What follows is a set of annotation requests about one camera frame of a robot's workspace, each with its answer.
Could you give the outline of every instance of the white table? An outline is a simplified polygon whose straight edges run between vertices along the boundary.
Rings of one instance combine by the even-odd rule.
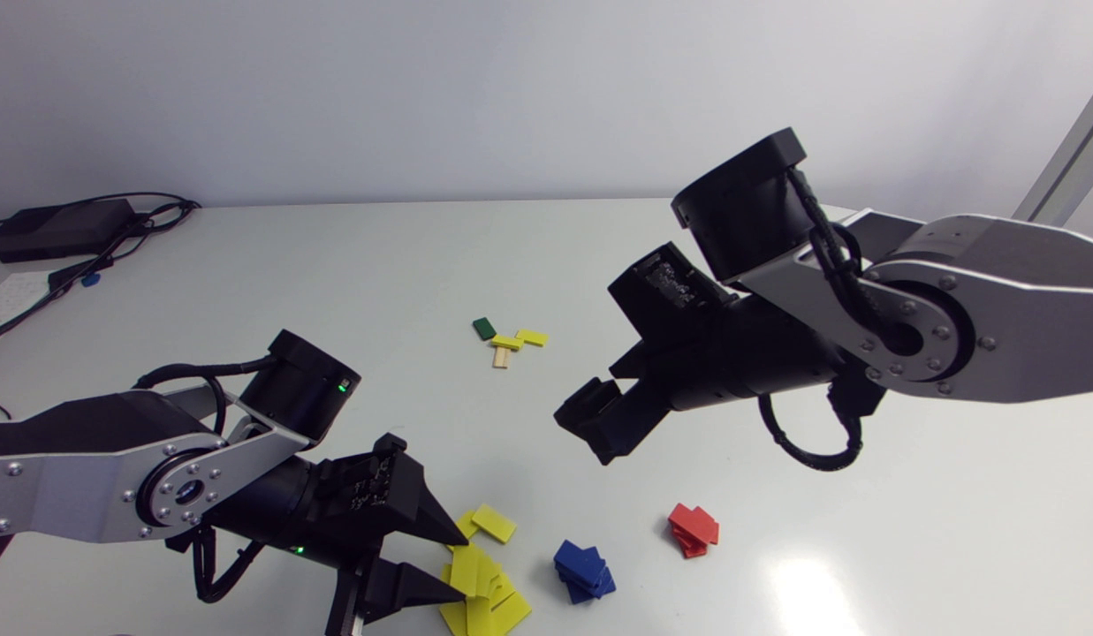
[[[663,200],[202,210],[0,342],[0,401],[24,416],[164,363],[252,358],[290,329],[364,378],[309,459],[391,431],[449,514],[518,520],[507,546],[481,540],[533,606],[516,634],[1093,634],[1093,396],[889,396],[834,474],[787,458],[751,402],[672,414],[609,468],[560,429],[555,408],[635,341],[606,286],[668,240],[704,267]],[[492,369],[481,316],[551,342]],[[830,451],[844,435],[823,396],[776,404]],[[671,543],[677,502],[722,523],[703,558]],[[618,592],[572,606],[551,567],[563,539],[598,546]],[[222,532],[220,568],[243,543]],[[385,557],[438,573],[448,552],[393,535]],[[24,534],[0,563],[0,636],[313,635],[332,587],[265,551],[207,605],[189,556],[161,544]],[[446,632],[422,608],[365,633]]]

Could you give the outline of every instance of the black plastic housing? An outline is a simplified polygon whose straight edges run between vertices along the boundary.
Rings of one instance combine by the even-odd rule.
[[[268,348],[279,363],[251,378],[240,402],[307,436],[317,446],[362,376],[330,354],[283,330]]]
[[[704,174],[671,199],[712,273],[731,284],[744,271],[806,240],[806,216],[786,170],[804,160],[791,128],[779,130]]]

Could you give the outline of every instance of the small blue object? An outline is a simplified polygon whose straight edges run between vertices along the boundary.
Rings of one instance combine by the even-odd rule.
[[[584,603],[591,599],[600,599],[615,591],[613,574],[598,553],[597,547],[583,551],[569,541],[562,542],[562,547],[554,554],[554,568],[559,579],[569,591],[569,602]]]

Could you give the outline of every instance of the yellow block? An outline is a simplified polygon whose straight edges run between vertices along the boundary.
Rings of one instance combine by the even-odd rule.
[[[506,634],[514,629],[514,626],[521,623],[530,615],[530,603],[522,598],[522,594],[514,592],[510,598],[503,601],[492,612],[491,619],[494,621],[495,633]]]
[[[482,599],[482,597],[468,599],[467,608],[468,636],[492,636],[491,601]]]
[[[481,549],[474,544],[453,547],[453,572],[449,573],[448,585],[463,592],[467,597],[477,596],[479,555],[481,554]]]
[[[502,543],[509,541],[510,535],[514,534],[514,529],[518,528],[517,523],[498,514],[495,508],[486,504],[482,504],[479,506],[479,510],[474,511],[472,522],[482,528],[486,534],[493,535]]]
[[[440,605],[440,615],[445,617],[453,636],[468,636],[468,609],[463,603],[445,603]]]
[[[538,331],[531,330],[519,330],[514,337],[527,343],[532,343],[534,346],[546,346],[546,341],[550,339],[549,334],[540,334]]]
[[[514,351],[518,351],[518,350],[522,349],[522,341],[521,341],[521,339],[509,339],[509,338],[506,338],[506,337],[495,337],[495,338],[491,339],[491,345],[492,346],[505,346],[506,349],[513,349]]]
[[[506,576],[506,572],[498,575],[498,585],[491,592],[491,609],[495,609],[503,601],[509,599],[510,594],[514,594],[514,585],[510,582],[509,576]]]

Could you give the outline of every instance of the pile of yellow blocks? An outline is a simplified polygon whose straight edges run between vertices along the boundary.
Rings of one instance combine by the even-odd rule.
[[[517,528],[486,504],[467,511],[456,525],[469,540],[483,530],[502,543]],[[514,588],[502,564],[474,543],[448,547],[453,551],[453,563],[445,565],[440,579],[466,596],[462,602],[440,605],[440,615],[454,636],[505,636],[530,615],[530,604]]]

